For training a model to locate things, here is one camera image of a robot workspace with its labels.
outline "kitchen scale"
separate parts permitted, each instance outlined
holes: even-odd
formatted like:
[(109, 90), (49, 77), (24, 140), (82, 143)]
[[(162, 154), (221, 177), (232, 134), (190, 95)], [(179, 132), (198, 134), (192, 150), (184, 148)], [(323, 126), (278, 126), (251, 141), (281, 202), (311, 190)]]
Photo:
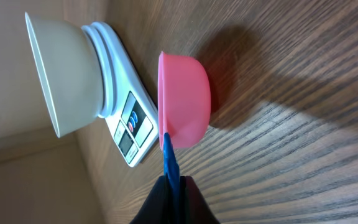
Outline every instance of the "kitchen scale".
[(99, 114), (130, 167), (136, 166), (158, 138), (157, 109), (113, 29), (104, 22), (83, 26), (103, 74)]

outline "cup rim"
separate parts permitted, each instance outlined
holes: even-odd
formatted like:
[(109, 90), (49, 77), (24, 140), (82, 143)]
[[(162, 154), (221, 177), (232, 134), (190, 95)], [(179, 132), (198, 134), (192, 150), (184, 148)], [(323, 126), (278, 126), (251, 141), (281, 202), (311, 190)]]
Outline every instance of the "cup rim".
[(60, 137), (59, 123), (57, 119), (55, 104), (53, 103), (52, 92), (50, 91), (50, 85), (48, 82), (48, 77), (45, 71), (44, 61), (42, 60), (42, 55), (40, 52), (39, 44), (37, 41), (37, 35), (35, 34), (34, 27), (31, 22), (31, 18), (27, 12), (25, 14), (25, 23), (27, 26), (27, 32), (29, 34), (30, 44), (32, 53), (35, 60), (35, 66), (37, 67), (37, 73), (40, 79), (42, 92), (44, 94), (45, 101), (47, 103), (47, 108), (49, 112), (50, 119), (52, 120), (53, 128), (56, 132), (56, 135)]

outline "white bowl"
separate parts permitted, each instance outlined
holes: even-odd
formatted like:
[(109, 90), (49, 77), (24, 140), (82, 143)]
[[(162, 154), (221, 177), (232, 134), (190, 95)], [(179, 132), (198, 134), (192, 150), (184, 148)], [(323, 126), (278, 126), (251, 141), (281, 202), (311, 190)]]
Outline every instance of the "white bowl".
[(25, 21), (56, 135), (90, 124), (103, 107), (102, 74), (91, 41), (68, 22), (28, 13)]

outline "pink container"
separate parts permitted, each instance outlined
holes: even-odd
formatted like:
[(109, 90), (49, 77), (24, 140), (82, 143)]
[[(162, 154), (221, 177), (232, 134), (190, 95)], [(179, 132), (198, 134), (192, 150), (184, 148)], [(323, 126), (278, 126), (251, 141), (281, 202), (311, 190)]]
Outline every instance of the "pink container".
[(158, 61), (160, 146), (169, 133), (174, 149), (203, 138), (211, 115), (211, 92), (203, 66), (194, 58), (162, 52)]

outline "pink silicone cup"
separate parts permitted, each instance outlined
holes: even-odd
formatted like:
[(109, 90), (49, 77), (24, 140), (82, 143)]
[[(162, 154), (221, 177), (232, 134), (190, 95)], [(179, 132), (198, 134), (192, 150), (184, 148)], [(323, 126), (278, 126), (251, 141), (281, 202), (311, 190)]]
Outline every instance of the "pink silicone cup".
[(162, 52), (158, 61), (160, 147), (169, 133), (174, 149), (203, 138), (211, 115), (211, 92), (203, 66), (194, 58)]

